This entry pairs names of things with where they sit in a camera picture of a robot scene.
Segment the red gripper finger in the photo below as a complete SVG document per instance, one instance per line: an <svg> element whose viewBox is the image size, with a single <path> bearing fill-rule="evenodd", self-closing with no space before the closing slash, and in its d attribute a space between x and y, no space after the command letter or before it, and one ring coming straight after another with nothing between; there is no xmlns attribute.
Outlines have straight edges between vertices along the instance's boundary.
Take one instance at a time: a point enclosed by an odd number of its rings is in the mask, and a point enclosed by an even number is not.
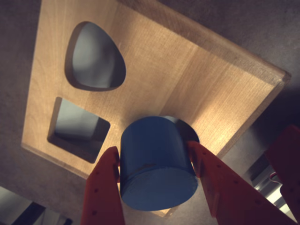
<svg viewBox="0 0 300 225"><path fill-rule="evenodd" d="M220 225L293 225L295 222L195 141L188 154L212 217Z"/></svg>
<svg viewBox="0 0 300 225"><path fill-rule="evenodd" d="M86 180L80 224L123 225L124 215L118 189L120 157L116 147L108 148Z"/></svg>

